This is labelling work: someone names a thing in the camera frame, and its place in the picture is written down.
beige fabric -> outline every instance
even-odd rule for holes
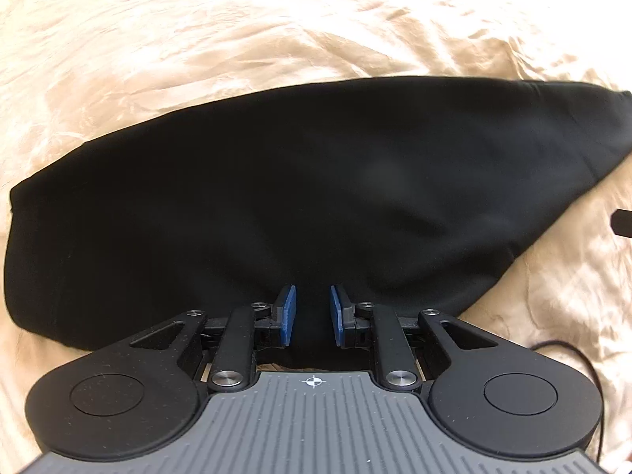
[[[632,0],[20,0],[0,16],[1,256],[9,189],[88,139],[196,103],[362,76],[630,89],[630,9]],[[614,237],[608,218],[632,209],[631,181],[628,158],[465,315],[523,344],[555,337],[587,352],[608,397],[611,471],[632,452],[632,241]],[[19,331],[0,308],[0,472],[11,474],[37,454],[28,389],[80,353]]]

black cloth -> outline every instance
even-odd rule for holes
[[[295,365],[334,354],[330,284],[453,315],[632,148],[632,95],[582,83],[389,77],[178,110],[11,191],[9,312],[100,348],[298,288]]]

ribbed surface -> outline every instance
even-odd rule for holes
[[[255,387],[216,395],[176,442],[143,457],[85,463],[46,454],[28,474],[588,474],[579,452],[519,463],[444,435],[411,394],[366,373],[262,373]]]

bed sheet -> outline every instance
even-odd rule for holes
[[[629,9],[632,0],[19,0],[0,16],[0,257],[10,188],[86,140],[198,103],[353,77],[629,90]],[[588,354],[606,392],[611,471],[632,453],[632,241],[608,226],[614,209],[632,209],[630,180],[628,157],[464,315],[521,344],[559,338]],[[39,452],[28,389],[80,354],[21,331],[0,305],[3,474]]]

black cable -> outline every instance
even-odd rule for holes
[[[590,377],[592,377],[593,383],[595,384],[596,389],[599,391],[599,396],[601,396],[601,418],[599,419],[599,444],[596,448],[595,459],[595,462],[599,464],[599,461],[601,460],[601,452],[604,448],[604,430],[606,428],[606,404],[604,402],[604,391],[601,388],[601,381],[599,381],[599,376],[597,375],[595,367],[592,365],[589,357],[583,354],[578,348],[568,342],[565,342],[564,340],[545,340],[544,342],[538,342],[537,344],[534,344],[529,349],[532,351],[537,351],[548,346],[561,346],[563,348],[567,348],[567,350],[573,351],[573,353],[579,356],[584,362],[584,365],[588,368],[590,372]]]

